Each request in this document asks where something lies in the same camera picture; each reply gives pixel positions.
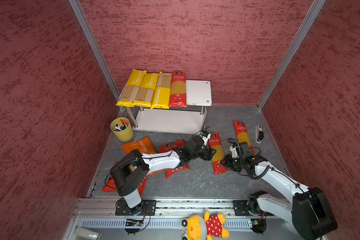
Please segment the yellow spaghetti pack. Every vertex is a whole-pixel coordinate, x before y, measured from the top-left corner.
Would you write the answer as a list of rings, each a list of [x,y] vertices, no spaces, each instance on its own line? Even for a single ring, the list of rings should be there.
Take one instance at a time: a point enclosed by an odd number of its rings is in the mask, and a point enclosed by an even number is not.
[[[150,108],[160,74],[145,74],[139,92],[134,100],[134,106]]]
[[[132,70],[132,73],[119,97],[117,106],[119,107],[134,107],[134,101],[137,97],[143,78],[147,71]]]
[[[160,73],[157,81],[151,109],[169,109],[172,74]]]

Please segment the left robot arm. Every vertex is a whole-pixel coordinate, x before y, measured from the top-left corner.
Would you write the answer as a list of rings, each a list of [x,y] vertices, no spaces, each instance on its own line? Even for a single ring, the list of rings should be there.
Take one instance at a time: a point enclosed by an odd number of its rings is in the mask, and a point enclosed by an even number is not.
[[[138,187],[148,174],[184,167],[195,159],[210,161],[216,153],[215,149],[208,147],[210,138],[210,133],[202,131],[198,136],[193,135],[184,147],[160,154],[149,155],[132,150],[111,168],[108,177],[114,180],[114,188],[128,208],[135,210],[143,205]]]

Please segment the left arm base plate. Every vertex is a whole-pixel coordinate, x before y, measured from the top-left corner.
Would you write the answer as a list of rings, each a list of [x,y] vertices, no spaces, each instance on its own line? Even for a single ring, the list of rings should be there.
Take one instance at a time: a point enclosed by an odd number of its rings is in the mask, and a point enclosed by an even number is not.
[[[120,199],[116,202],[116,216],[154,216],[156,211],[156,200],[142,200],[134,208],[127,205],[125,199]]]

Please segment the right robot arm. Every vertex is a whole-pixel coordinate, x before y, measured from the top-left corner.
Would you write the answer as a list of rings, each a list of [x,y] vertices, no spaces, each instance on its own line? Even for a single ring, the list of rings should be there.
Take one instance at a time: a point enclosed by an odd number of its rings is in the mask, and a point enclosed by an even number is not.
[[[293,233],[305,240],[318,240],[336,230],[338,223],[325,193],[303,185],[274,167],[245,142],[229,138],[230,154],[221,165],[251,180],[263,180],[284,196],[278,199],[265,191],[250,195],[244,210],[252,216],[272,214],[285,221]]]

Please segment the red spaghetti pack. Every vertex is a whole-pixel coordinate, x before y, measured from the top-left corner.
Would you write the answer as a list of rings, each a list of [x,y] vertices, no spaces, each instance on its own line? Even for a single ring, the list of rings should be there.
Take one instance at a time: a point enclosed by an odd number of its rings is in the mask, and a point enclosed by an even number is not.
[[[170,107],[186,107],[187,93],[186,93],[186,72],[174,71],[172,73],[171,93],[170,93]]]
[[[239,144],[247,143],[253,155],[255,155],[245,123],[240,121],[234,121],[234,126]]]
[[[209,147],[216,150],[215,154],[212,157],[214,174],[219,175],[228,172],[228,169],[221,164],[221,161],[224,159],[224,153],[220,134],[218,132],[211,133],[211,138],[209,139]]]

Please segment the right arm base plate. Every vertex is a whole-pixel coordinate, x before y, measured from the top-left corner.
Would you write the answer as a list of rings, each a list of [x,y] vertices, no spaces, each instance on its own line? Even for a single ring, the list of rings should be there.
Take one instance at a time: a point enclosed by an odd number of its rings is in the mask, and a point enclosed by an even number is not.
[[[261,217],[263,214],[265,216],[274,216],[262,211],[255,200],[233,200],[233,209],[235,216]]]

